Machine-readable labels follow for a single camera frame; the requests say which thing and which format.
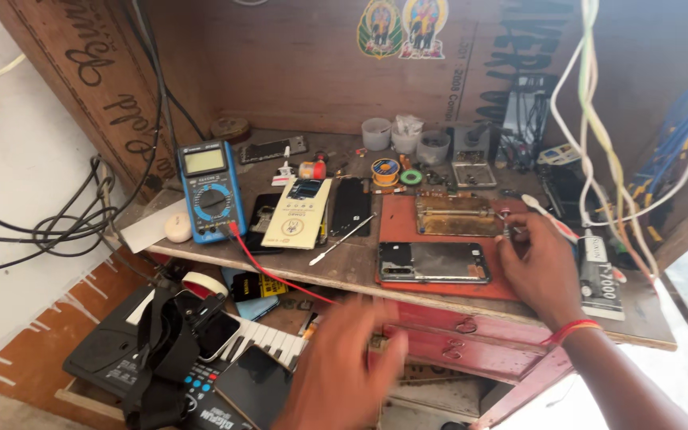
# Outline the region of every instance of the hand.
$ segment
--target hand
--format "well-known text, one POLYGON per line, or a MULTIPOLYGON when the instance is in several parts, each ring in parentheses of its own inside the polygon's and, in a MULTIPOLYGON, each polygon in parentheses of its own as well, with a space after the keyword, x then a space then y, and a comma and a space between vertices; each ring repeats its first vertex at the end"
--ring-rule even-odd
POLYGON ((497 236, 504 274, 517 295, 533 308, 543 323, 556 332, 565 324, 586 319, 580 309, 580 288, 573 250, 551 222, 537 213, 509 215, 507 224, 527 227, 514 238, 530 240, 530 249, 520 259, 511 243, 497 236))
POLYGON ((376 416, 405 365, 407 336, 391 338, 374 369, 364 353, 390 312, 381 301, 352 298, 330 308, 299 359, 291 394, 272 430, 354 430, 376 416))

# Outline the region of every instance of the phone screen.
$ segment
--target phone screen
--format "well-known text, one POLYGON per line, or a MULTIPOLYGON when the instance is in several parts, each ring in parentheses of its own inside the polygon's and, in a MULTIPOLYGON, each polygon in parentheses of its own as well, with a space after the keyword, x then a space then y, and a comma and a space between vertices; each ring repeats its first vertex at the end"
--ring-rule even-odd
POLYGON ((220 311, 198 337, 200 357, 208 361, 213 360, 240 327, 241 323, 220 311))
POLYGON ((270 430, 291 392, 293 374, 258 346, 217 378, 215 388, 258 430, 270 430))

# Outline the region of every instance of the drawer handle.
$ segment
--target drawer handle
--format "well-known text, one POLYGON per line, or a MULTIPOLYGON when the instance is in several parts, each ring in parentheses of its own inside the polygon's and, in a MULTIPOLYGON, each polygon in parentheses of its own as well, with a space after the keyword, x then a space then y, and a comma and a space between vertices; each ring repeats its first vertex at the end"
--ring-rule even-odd
POLYGON ((461 334, 472 334, 477 331, 477 324, 474 318, 466 318, 461 324, 456 325, 455 331, 461 334))
POLYGON ((442 356, 445 358, 450 358, 451 360, 457 360, 457 359, 463 357, 461 355, 461 353, 454 348, 448 348, 448 349, 444 350, 442 353, 442 356))

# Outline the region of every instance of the green tape roll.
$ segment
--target green tape roll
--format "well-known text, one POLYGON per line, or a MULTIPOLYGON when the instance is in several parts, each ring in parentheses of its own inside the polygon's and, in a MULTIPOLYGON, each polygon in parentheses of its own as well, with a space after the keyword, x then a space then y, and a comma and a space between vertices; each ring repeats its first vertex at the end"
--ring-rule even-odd
POLYGON ((418 185, 424 177, 420 171, 415 169, 408 169, 400 174, 400 182, 405 185, 418 185))

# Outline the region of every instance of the piano keys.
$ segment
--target piano keys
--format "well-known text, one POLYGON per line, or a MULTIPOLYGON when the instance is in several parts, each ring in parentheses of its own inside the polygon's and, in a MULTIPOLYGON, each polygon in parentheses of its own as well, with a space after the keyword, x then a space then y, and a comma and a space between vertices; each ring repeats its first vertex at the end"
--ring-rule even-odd
POLYGON ((241 326, 217 359, 222 361, 223 365, 216 364, 216 367, 226 367, 225 365, 238 359, 246 348, 256 344, 283 366, 291 370, 296 369, 301 351, 307 346, 307 340, 235 315, 230 317, 241 323, 241 326))

